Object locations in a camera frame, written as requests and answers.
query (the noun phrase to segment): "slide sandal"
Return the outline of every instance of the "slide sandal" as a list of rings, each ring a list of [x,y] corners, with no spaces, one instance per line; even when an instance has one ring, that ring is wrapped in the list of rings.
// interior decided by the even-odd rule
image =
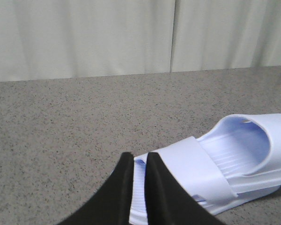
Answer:
[[[280,187],[281,114],[229,115],[198,139],[189,137],[153,152],[198,204],[218,214]],[[133,225],[148,224],[147,155],[134,158]]]
[[[148,154],[145,198],[149,225],[225,225],[178,184],[159,154]]]
[[[128,225],[132,187],[133,155],[124,152],[100,189],[58,225]]]

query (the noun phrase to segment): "slipper strap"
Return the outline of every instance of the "slipper strap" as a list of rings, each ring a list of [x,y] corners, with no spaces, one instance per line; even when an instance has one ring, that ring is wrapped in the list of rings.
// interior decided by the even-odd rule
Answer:
[[[208,203],[216,204],[226,204],[237,197],[220,169],[194,137],[153,152],[159,153],[168,170],[189,195],[198,195]],[[146,162],[147,155],[134,160]]]
[[[231,117],[241,117],[255,123],[266,133],[269,140],[270,149],[267,157],[246,175],[281,169],[281,114],[235,114]]]

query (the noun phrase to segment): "gray speckled floor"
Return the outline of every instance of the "gray speckled floor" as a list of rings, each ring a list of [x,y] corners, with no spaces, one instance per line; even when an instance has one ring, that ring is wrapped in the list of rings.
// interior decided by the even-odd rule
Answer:
[[[281,67],[0,82],[0,225],[52,225],[120,153],[206,133],[232,113],[281,113]],[[281,189],[218,215],[281,225]]]

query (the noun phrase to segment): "curtain fold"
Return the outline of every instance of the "curtain fold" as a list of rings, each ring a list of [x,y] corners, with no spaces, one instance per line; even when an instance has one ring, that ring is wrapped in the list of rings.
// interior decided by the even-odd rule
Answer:
[[[171,71],[281,65],[281,0],[177,0]]]
[[[0,81],[170,70],[174,0],[0,0]]]

